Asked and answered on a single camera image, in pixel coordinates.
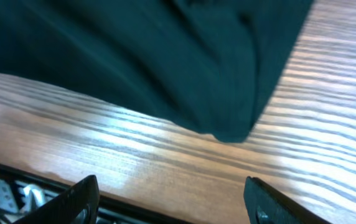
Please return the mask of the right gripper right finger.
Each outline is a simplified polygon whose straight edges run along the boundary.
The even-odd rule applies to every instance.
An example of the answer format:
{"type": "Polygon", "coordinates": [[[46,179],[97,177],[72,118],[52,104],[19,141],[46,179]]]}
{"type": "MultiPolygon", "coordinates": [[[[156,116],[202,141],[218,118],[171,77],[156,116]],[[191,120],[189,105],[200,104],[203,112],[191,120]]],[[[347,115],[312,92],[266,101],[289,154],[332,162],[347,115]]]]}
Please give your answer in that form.
{"type": "Polygon", "coordinates": [[[243,193],[251,224],[330,224],[257,177],[247,177],[243,193]]]}

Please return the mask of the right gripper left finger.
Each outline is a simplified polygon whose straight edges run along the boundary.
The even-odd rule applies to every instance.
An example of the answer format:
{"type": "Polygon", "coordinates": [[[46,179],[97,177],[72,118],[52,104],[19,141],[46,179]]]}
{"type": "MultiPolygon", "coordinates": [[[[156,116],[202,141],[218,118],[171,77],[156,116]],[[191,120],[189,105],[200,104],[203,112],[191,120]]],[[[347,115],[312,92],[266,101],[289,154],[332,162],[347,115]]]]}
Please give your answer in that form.
{"type": "Polygon", "coordinates": [[[97,178],[89,175],[14,224],[95,224],[99,202],[97,178]]]}

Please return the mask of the black t-shirt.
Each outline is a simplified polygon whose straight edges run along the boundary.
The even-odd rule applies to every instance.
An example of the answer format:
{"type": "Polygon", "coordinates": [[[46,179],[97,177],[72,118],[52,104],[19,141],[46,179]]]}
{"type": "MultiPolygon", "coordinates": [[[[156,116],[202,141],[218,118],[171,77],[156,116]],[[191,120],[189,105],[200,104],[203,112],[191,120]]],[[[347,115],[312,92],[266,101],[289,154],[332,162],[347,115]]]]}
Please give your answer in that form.
{"type": "Polygon", "coordinates": [[[310,0],[0,0],[0,73],[243,142],[311,7],[310,0]]]}

